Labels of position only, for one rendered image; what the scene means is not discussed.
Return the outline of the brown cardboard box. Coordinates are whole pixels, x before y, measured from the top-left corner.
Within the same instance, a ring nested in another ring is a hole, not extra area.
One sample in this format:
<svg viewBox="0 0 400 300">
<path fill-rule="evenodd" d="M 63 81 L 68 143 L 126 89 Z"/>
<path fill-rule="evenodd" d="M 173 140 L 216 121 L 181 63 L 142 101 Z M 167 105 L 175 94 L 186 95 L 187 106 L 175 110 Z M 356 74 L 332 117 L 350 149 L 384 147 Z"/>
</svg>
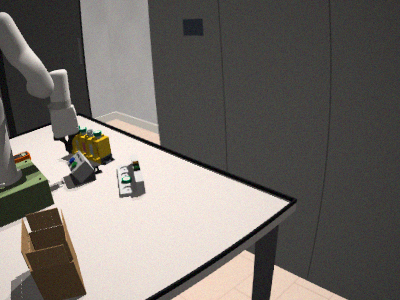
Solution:
<svg viewBox="0 0 400 300">
<path fill-rule="evenodd" d="M 25 215 L 29 234 L 22 218 L 21 253 L 44 300 L 87 294 L 62 210 L 61 215 L 63 224 L 58 208 Z"/>
</svg>

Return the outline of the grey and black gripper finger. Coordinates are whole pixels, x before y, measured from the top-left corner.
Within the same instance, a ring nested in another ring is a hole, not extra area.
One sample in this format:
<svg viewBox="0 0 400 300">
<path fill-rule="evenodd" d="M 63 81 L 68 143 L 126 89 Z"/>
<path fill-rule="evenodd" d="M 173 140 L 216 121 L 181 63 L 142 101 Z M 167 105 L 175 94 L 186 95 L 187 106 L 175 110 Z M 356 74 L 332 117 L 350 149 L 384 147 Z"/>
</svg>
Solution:
<svg viewBox="0 0 400 300">
<path fill-rule="evenodd" d="M 67 142 L 67 140 L 66 140 L 65 137 L 62 137 L 62 138 L 55 138 L 54 135 L 53 135 L 53 139 L 54 139 L 54 141 L 61 141 L 61 142 L 63 142 L 63 143 L 65 144 L 65 149 L 66 149 L 66 151 L 68 151 L 68 153 L 70 154 L 69 144 L 68 144 L 68 142 Z"/>
<path fill-rule="evenodd" d="M 73 146 L 72 146 L 72 140 L 74 139 L 75 136 L 77 136 L 78 134 L 80 134 L 80 131 L 76 134 L 72 134 L 68 136 L 68 144 L 69 144 L 69 148 L 70 148 L 70 153 L 72 153 L 73 150 Z"/>
</svg>

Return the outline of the orange handheld multimeter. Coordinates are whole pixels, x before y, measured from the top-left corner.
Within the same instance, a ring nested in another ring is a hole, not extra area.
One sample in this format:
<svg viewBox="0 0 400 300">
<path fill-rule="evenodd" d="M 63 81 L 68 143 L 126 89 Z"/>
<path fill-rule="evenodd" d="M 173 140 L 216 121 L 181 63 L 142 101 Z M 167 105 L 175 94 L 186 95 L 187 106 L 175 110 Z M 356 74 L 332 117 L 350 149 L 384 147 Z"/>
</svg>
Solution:
<svg viewBox="0 0 400 300">
<path fill-rule="evenodd" d="M 26 159 L 30 159 L 31 160 L 31 156 L 27 151 L 22 152 L 22 153 L 17 154 L 17 155 L 14 155 L 13 157 L 14 157 L 15 163 L 19 163 L 19 162 L 24 161 Z"/>
</svg>

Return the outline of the black table edge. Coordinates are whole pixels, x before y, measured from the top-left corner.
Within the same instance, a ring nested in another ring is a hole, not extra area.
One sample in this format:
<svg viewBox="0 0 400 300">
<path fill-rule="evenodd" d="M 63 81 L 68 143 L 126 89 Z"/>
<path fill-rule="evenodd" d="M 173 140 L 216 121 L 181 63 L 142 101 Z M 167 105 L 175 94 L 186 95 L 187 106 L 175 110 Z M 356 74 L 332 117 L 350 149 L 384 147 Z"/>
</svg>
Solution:
<svg viewBox="0 0 400 300">
<path fill-rule="evenodd" d="M 193 162 L 193 163 L 196 163 L 196 164 L 198 164 L 198 165 L 201 165 L 201 166 L 203 166 L 203 167 L 205 167 L 205 168 L 208 168 L 208 169 L 210 169 L 210 170 L 213 170 L 213 171 L 215 171 L 215 172 L 218 172 L 218 173 L 220 173 L 220 174 L 223 174 L 223 175 L 225 175 L 225 176 L 228 176 L 228 177 L 230 177 L 230 178 L 233 178 L 233 179 L 235 179 L 235 180 L 238 180 L 238 181 L 240 181 L 240 182 L 243 182 L 243 183 L 245 183 L 245 184 L 248 184 L 248 185 L 250 185 L 250 186 L 253 186 L 253 187 L 255 187 L 255 188 L 258 188 L 258 189 L 260 189 L 260 190 L 263 190 L 263 191 L 265 191 L 265 192 L 271 193 L 271 194 L 273 194 L 273 195 L 276 195 L 276 196 L 278 196 L 278 197 L 281 197 L 281 198 L 283 198 L 283 199 L 286 199 L 286 200 L 288 200 L 288 201 L 291 201 L 291 202 L 288 203 L 285 207 L 283 207 L 281 210 L 279 210 L 276 214 L 274 214 L 272 217 L 270 217 L 268 220 L 266 220 L 266 221 L 265 221 L 264 223 L 262 223 L 260 226 L 258 226 L 257 228 L 255 228 L 253 231 L 251 231 L 250 233 L 248 233 L 246 236 L 244 236 L 243 238 L 241 238 L 239 241 L 237 241 L 236 243 L 234 243 L 233 245 L 231 245 L 230 247 L 228 247 L 227 249 L 225 249 L 224 251 L 222 251 L 221 253 L 219 253 L 218 255 L 216 255 L 215 257 L 213 257 L 212 259 L 210 259 L 209 261 L 207 261 L 207 262 L 204 263 L 203 265 L 201 265 L 200 267 L 196 268 L 196 269 L 193 270 L 192 272 L 188 273 L 188 274 L 185 275 L 184 277 L 180 278 L 179 280 L 175 281 L 175 282 L 172 283 L 171 285 L 169 285 L 169 286 L 167 286 L 166 288 L 160 290 L 159 292 L 155 293 L 154 295 L 150 296 L 149 298 L 147 298 L 147 299 L 145 299 L 145 300 L 157 300 L 158 298 L 160 298 L 160 297 L 162 297 L 163 295 L 167 294 L 168 292 L 172 291 L 173 289 L 175 289 L 176 287 L 180 286 L 180 285 L 183 284 L 184 282 L 188 281 L 189 279 L 191 279 L 191 278 L 194 277 L 195 275 L 199 274 L 200 272 L 202 272 L 203 270 L 205 270 L 206 268 L 208 268 L 209 266 L 211 266 L 212 264 L 214 264 L 215 262 L 217 262 L 218 260 L 220 260 L 221 258 L 223 258 L 224 256 L 226 256 L 227 254 L 229 254 L 231 251 L 233 251 L 234 249 L 236 249 L 237 247 L 239 247 L 241 244 L 243 244 L 244 242 L 246 242 L 246 241 L 247 241 L 248 239 L 250 239 L 252 236 L 254 236 L 255 234 L 257 234 L 259 231 L 261 231 L 263 228 L 265 228 L 267 225 L 269 225 L 272 221 L 274 221 L 276 218 L 278 218 L 281 214 L 283 214 L 286 210 L 288 210 L 291 206 L 293 206 L 293 205 L 297 202 L 297 199 L 294 198 L 294 197 L 288 196 L 288 195 L 286 195 L 286 194 L 283 194 L 283 193 L 281 193 L 281 192 L 275 191 L 275 190 L 270 189 L 270 188 L 268 188 L 268 187 L 262 186 L 262 185 L 260 185 L 260 184 L 257 184 L 257 183 L 255 183 L 255 182 L 252 182 L 252 181 L 247 180 L 247 179 L 244 179 L 244 178 L 239 177 L 239 176 L 237 176 L 237 175 L 234 175 L 234 174 L 232 174 L 232 173 L 226 172 L 226 171 L 224 171 L 224 170 L 221 170 L 221 169 L 219 169 L 219 168 L 216 168 L 216 167 L 214 167 L 214 166 L 211 166 L 211 165 L 206 164 L 206 163 L 204 163 L 204 162 L 201 162 L 201 161 L 199 161 L 199 160 L 193 159 L 193 158 L 191 158 L 191 157 L 188 157 L 188 156 L 186 156 L 186 155 L 183 155 L 183 154 L 181 154 L 181 153 L 178 153 L 178 152 L 176 152 L 176 151 L 173 151 L 173 150 L 171 150 L 171 149 L 168 149 L 168 148 L 166 148 L 166 147 L 163 147 L 163 146 L 161 146 L 161 145 L 158 145 L 158 144 L 156 144 L 156 143 L 153 143 L 153 142 L 151 142 L 151 141 L 148 141 L 148 140 L 143 139 L 143 138 L 141 138 L 141 137 L 138 137 L 138 136 L 136 136 L 136 135 L 133 135 L 133 134 L 131 134 L 131 133 L 129 133 L 129 132 L 126 132 L 126 131 L 124 131 L 124 130 L 121 130 L 121 129 L 119 129 L 119 128 L 116 128 L 116 127 L 114 127 L 114 126 L 111 126 L 111 125 L 109 125 L 109 124 L 106 124 L 106 123 L 104 123 L 104 122 L 101 122 L 101 121 L 99 121 L 99 120 L 97 120 L 97 119 L 94 119 L 94 118 L 89 117 L 89 116 L 87 116 L 87 115 L 84 115 L 84 114 L 82 114 L 82 113 L 77 113 L 76 115 L 77 115 L 77 116 L 78 116 L 78 115 L 81 115 L 81 116 L 83 116 L 83 117 L 85 117 L 85 118 L 88 118 L 88 119 L 90 119 L 90 120 L 92 120 L 92 121 L 95 121 L 95 122 L 97 122 L 97 123 L 100 123 L 100 124 L 102 124 L 102 125 L 104 125 L 104 126 L 107 126 L 107 127 L 111 128 L 111 129 L 114 129 L 114 130 L 116 130 L 116 131 L 118 131 L 118 132 L 121 132 L 121 133 L 123 133 L 123 134 L 126 134 L 126 135 L 128 135 L 128 136 L 130 136 L 130 137 L 133 137 L 133 138 L 137 139 L 137 140 L 140 140 L 140 141 L 145 142 L 145 143 L 147 143 L 147 144 L 149 144 L 149 145 L 152 145 L 152 146 L 157 147 L 157 148 L 159 148 L 159 149 L 162 149 L 162 150 L 164 150 L 164 151 L 166 151 L 166 152 L 169 152 L 169 153 L 171 153 L 171 154 L 174 154 L 174 155 L 176 155 L 176 156 L 178 156 L 178 157 L 181 157 L 181 158 L 183 158 L 183 159 L 186 159 L 186 160 L 188 160 L 188 161 L 191 161 L 191 162 Z M 22 133 L 19 133 L 19 134 L 16 134 L 16 135 L 14 135 L 14 136 L 9 137 L 9 140 L 12 139 L 12 138 L 21 136 L 21 135 L 23 135 L 23 134 L 26 134 L 26 133 L 35 131 L 35 130 L 37 130 L 37 129 L 40 129 L 40 128 L 49 126 L 49 125 L 51 125 L 51 123 L 48 123 L 48 124 L 45 124 L 45 125 L 42 125 L 42 126 L 33 128 L 33 129 L 31 129 L 31 130 L 28 130 L 28 131 L 25 131 L 25 132 L 22 132 Z"/>
</svg>

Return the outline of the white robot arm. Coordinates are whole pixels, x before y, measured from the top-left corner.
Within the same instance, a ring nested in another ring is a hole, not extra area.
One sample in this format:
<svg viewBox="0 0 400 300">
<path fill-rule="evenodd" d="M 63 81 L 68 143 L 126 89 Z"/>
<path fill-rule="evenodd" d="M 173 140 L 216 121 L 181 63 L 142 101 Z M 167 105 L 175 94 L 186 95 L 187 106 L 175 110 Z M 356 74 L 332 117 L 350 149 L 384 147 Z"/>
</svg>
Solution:
<svg viewBox="0 0 400 300">
<path fill-rule="evenodd" d="M 0 12 L 0 49 L 9 63 L 27 80 L 29 94 L 41 99 L 50 96 L 51 103 L 47 105 L 50 114 L 51 109 L 60 110 L 71 106 L 66 70 L 48 73 L 24 40 L 13 19 L 4 12 Z M 16 168 L 14 161 L 0 98 L 0 187 L 9 186 L 21 177 L 22 171 Z"/>
</svg>

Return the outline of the grey button housing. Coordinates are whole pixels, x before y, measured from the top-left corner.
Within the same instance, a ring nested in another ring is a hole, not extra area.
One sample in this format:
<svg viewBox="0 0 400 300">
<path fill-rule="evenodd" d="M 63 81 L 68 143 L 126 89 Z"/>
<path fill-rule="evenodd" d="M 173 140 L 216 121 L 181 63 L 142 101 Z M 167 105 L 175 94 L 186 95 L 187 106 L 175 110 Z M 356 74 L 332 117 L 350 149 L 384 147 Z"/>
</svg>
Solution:
<svg viewBox="0 0 400 300">
<path fill-rule="evenodd" d="M 70 161 L 67 162 L 67 165 L 72 173 L 69 173 L 69 175 L 75 186 L 94 181 L 96 180 L 97 174 L 103 173 L 102 170 L 99 170 L 98 166 L 91 164 L 89 165 L 87 158 L 85 157 L 84 159 L 84 157 L 85 156 L 80 151 L 78 151 L 70 159 Z"/>
</svg>

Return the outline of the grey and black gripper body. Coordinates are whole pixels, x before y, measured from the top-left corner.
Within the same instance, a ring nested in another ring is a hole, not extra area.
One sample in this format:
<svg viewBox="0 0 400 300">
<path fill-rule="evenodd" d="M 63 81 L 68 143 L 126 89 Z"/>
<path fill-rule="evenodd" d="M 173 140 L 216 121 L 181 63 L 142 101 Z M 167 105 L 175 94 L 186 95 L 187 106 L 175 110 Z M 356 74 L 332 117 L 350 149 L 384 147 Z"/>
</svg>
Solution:
<svg viewBox="0 0 400 300">
<path fill-rule="evenodd" d="M 51 126 L 55 138 L 62 138 L 78 133 L 79 124 L 74 106 L 71 105 L 60 110 L 51 110 Z"/>
</svg>

